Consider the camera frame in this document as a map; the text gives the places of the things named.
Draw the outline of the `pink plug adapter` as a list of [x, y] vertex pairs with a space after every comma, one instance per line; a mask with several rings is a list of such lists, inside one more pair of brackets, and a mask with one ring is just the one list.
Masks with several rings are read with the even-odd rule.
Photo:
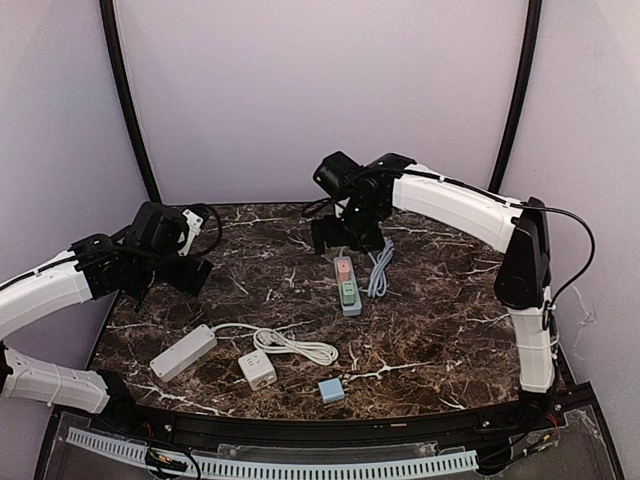
[[336, 261], [336, 270], [339, 283], [348, 282], [351, 279], [352, 268], [347, 258], [341, 258]]

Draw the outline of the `green plug adapter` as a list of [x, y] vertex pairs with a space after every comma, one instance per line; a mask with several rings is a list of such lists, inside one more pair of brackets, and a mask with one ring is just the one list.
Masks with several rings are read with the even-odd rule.
[[358, 289], [352, 280], [340, 283], [341, 303], [344, 307], [351, 307], [357, 303]]

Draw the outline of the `blue-grey power strip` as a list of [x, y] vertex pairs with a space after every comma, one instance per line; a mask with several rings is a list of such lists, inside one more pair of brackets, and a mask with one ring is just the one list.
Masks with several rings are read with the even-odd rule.
[[334, 270], [343, 315], [346, 317], [360, 315], [362, 301], [351, 258], [349, 256], [335, 257]]

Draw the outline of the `white power strip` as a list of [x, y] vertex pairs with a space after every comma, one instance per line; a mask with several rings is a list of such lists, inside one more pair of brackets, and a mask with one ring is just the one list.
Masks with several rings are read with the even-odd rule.
[[217, 345], [212, 328], [202, 324], [150, 362], [153, 373], [169, 382]]

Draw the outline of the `white cube socket adapter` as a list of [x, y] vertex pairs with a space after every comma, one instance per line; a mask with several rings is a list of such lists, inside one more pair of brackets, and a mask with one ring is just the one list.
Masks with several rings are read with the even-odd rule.
[[261, 349], [240, 357], [238, 364], [253, 391], [258, 391], [277, 381], [276, 370], [267, 354]]

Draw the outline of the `blue plug adapter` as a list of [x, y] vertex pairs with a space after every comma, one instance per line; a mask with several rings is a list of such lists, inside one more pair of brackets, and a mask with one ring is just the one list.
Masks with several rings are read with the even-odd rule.
[[336, 402], [345, 398], [344, 387], [339, 378], [332, 378], [319, 382], [318, 389], [324, 404]]

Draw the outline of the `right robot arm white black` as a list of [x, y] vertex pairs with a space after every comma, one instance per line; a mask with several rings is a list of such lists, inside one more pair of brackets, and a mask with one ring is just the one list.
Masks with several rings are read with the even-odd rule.
[[380, 252], [386, 241], [381, 222], [393, 211], [423, 215], [462, 231], [502, 254], [494, 294], [507, 309], [519, 355], [522, 403], [510, 413], [521, 434], [534, 432], [549, 416], [546, 402], [556, 388], [554, 309], [563, 287], [551, 286], [551, 243], [547, 216], [583, 220], [531, 197], [500, 196], [443, 176], [415, 160], [387, 153], [360, 165], [341, 151], [325, 157], [313, 174], [333, 214], [312, 223], [317, 253], [346, 246]]

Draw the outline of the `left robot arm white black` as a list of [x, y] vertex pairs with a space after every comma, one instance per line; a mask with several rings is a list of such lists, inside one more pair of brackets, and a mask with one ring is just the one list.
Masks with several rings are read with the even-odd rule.
[[[7, 338], [44, 317], [114, 292], [143, 302], [157, 281], [196, 296], [213, 265], [205, 253], [182, 254], [185, 243], [166, 250], [141, 243], [125, 232], [95, 234], [73, 243], [47, 263], [1, 286], [1, 336]], [[101, 414], [120, 436], [141, 427], [140, 412], [120, 375], [77, 370], [1, 346], [1, 395]]]

